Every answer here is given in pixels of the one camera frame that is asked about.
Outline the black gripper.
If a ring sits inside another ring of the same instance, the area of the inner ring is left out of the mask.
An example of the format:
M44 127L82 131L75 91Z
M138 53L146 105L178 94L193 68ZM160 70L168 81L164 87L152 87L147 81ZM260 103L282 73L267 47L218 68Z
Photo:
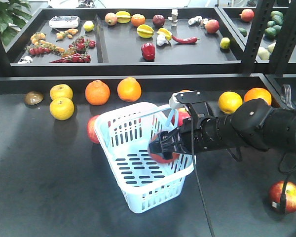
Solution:
M219 135L219 118L207 102L188 104L190 119L171 131L161 131L148 143L148 154L153 160L176 160L180 155L227 148Z

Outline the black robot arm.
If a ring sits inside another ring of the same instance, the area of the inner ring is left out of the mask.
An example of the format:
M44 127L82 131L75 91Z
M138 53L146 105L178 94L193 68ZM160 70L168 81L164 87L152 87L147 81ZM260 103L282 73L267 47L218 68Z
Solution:
M182 126L155 136L148 152L170 160L173 153L191 155L242 146L296 155L296 110L253 99L229 115L185 119Z

